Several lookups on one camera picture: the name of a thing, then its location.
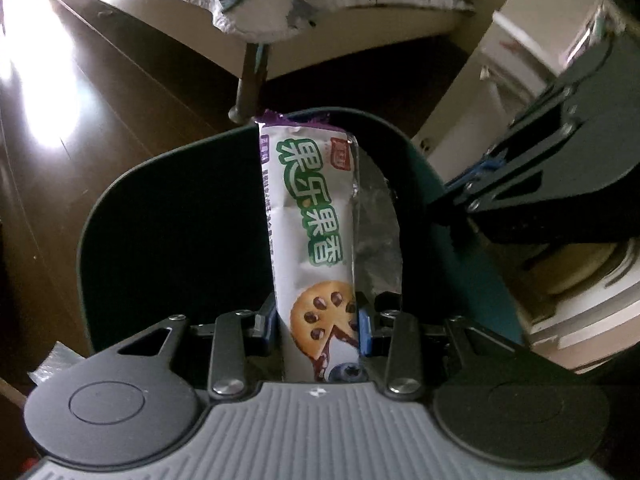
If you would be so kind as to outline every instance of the cookie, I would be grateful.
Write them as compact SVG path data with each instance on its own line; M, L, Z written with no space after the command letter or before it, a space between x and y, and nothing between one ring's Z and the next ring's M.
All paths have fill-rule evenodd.
M322 357L332 336L356 346L356 304L351 285L330 281L309 287L291 309L290 330L298 348L313 361Z

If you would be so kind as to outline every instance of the trash can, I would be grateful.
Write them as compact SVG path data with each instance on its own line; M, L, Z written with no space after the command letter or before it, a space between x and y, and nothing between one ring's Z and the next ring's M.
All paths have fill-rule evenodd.
M430 221L442 183L391 124L346 108L318 115L351 132L395 190L405 310L469 316L520 341L512 299L471 229ZM272 290L257 125L194 142L125 173L95 204L78 249L88 336L100 351L171 314L192 323L256 309Z

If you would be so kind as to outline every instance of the bed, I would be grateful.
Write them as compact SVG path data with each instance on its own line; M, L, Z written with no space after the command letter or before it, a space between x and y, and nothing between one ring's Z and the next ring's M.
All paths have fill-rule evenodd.
M368 48L445 34L468 0L100 0L164 32L239 79L229 118L247 122L260 86Z

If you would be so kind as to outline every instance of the dark wood floor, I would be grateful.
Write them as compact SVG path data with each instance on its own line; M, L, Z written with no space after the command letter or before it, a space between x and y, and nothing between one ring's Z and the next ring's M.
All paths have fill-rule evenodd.
M237 81L95 0L4 6L0 376L19 384L56 340L88 351L75 258L96 199L140 162L233 127ZM283 112L361 108L413 135L464 61L442 38L418 40L283 76L263 101Z

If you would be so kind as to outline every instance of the bed leg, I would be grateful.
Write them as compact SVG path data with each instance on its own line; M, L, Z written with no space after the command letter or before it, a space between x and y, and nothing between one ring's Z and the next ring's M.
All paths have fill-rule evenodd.
M260 88L267 76L268 58L269 45L247 43L236 104L229 110L229 119L234 123L247 124L257 114Z

